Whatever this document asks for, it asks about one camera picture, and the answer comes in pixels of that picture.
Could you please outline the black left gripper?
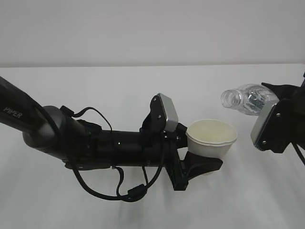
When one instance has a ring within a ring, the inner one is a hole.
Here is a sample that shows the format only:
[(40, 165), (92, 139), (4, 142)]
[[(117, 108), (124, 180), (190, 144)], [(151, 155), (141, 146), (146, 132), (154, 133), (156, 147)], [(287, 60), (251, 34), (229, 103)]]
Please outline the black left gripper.
[(147, 166), (164, 167), (175, 191), (186, 190), (187, 179), (217, 171), (223, 165), (219, 158), (187, 152), (183, 171), (178, 149), (188, 146), (187, 127), (178, 123), (174, 132), (154, 132), (151, 124), (151, 120), (146, 119), (140, 128), (143, 160)]

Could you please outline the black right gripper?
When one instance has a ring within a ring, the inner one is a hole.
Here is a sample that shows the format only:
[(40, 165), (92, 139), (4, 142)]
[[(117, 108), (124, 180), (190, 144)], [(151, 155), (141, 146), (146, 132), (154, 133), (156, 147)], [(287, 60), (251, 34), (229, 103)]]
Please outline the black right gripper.
[(281, 154), (289, 144), (296, 152), (305, 147), (305, 83), (301, 86), (261, 83), (279, 99), (275, 106), (271, 131), (271, 151)]

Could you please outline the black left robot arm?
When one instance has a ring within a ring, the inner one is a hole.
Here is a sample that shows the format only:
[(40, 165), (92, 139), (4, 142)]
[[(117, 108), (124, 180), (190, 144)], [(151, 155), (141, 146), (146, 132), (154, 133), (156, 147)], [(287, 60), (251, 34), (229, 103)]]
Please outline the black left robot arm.
[(165, 168), (174, 190), (184, 191), (191, 179), (223, 164), (218, 156), (199, 156), (191, 150), (180, 159), (178, 149), (189, 146), (187, 128), (164, 94), (152, 98), (137, 132), (104, 130), (82, 120), (83, 114), (65, 106), (42, 107), (7, 80), (0, 81), (1, 123), (21, 131), (26, 145), (61, 160), (76, 174), (110, 167)]

